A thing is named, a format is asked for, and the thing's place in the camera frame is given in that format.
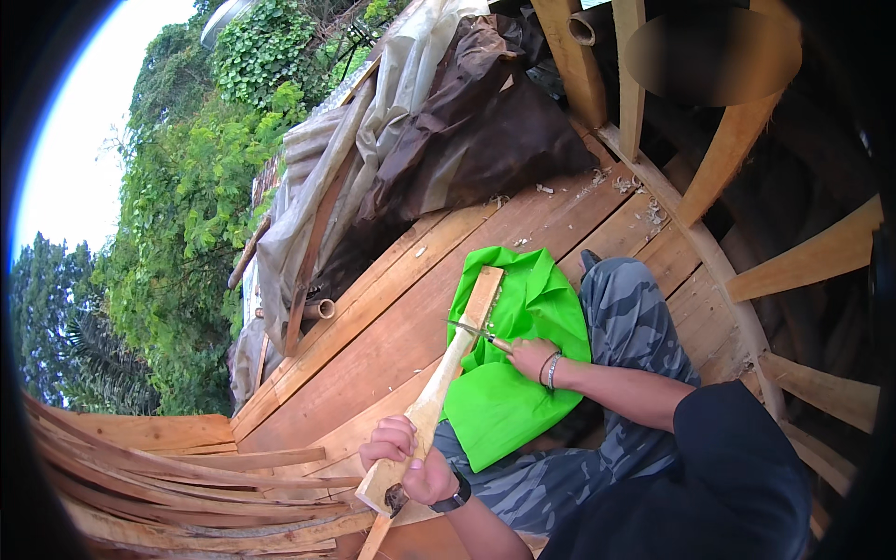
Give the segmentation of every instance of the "blurred oval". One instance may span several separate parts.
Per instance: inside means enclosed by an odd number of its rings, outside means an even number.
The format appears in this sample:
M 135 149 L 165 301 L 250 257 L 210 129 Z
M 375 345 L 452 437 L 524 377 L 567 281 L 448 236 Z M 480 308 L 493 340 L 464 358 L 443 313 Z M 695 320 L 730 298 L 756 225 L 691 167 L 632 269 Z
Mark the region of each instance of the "blurred oval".
M 686 105 L 725 107 L 783 89 L 803 63 L 799 30 L 742 8 L 667 13 L 629 39 L 625 68 L 645 90 Z

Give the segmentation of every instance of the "knife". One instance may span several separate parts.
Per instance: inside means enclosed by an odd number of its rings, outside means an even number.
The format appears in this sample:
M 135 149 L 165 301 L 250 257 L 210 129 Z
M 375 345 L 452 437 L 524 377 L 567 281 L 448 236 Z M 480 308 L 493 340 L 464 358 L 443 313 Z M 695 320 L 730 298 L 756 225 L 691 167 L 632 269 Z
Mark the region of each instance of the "knife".
M 450 319 L 444 320 L 448 324 L 452 324 L 455 327 L 459 327 L 464 331 L 470 332 L 471 334 L 475 334 L 477 336 L 481 336 L 482 338 L 488 340 L 492 344 L 495 345 L 495 348 L 507 352 L 508 354 L 513 353 L 513 349 L 511 348 L 510 342 L 504 339 L 497 338 L 494 334 L 489 334 L 488 332 L 481 331 L 480 329 L 469 326 L 468 324 L 458 323 L 457 321 L 452 321 Z

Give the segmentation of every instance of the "shirt sleeve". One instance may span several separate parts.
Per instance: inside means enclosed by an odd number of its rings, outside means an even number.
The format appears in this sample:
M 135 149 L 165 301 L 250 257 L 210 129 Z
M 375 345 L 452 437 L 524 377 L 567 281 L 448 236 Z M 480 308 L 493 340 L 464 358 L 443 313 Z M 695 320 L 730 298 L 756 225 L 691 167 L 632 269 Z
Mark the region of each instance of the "shirt sleeve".
M 686 484 L 705 488 L 757 538 L 802 551 L 812 511 L 806 470 L 741 382 L 692 392 L 678 404 L 674 425 Z

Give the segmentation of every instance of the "brown tarp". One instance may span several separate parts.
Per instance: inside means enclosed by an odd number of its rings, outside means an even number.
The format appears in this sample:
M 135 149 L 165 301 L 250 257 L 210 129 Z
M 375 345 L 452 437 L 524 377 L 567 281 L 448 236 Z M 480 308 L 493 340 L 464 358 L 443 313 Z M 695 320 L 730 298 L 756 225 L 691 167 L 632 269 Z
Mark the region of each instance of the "brown tarp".
M 546 52 L 544 37 L 522 19 L 463 18 L 429 97 L 383 160 L 356 223 L 409 221 L 598 165 L 563 111 L 526 75 Z

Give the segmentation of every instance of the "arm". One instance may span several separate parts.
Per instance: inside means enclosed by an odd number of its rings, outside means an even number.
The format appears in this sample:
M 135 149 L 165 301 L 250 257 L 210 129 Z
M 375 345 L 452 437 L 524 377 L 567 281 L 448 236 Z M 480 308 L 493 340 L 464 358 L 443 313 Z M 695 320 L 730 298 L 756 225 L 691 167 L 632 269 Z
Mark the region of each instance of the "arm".
M 523 375 L 537 382 L 541 374 L 547 382 L 545 360 L 556 346 L 549 340 L 516 340 L 510 360 Z M 544 365 L 544 373 L 539 368 Z M 554 370 L 554 386 L 581 393 L 636 424 L 675 432 L 673 417 L 681 400 L 694 388 L 640 369 L 596 366 L 560 358 Z
M 417 448 L 417 428 L 404 416 L 390 416 L 379 421 L 370 435 L 370 443 L 358 449 L 365 470 L 377 459 L 404 461 Z M 448 461 L 433 447 L 426 461 L 410 462 L 401 480 L 405 493 L 421 504 L 434 504 L 450 498 L 460 483 Z M 492 513 L 475 496 L 462 507 L 445 514 L 473 560 L 531 560 L 532 553 L 516 531 Z

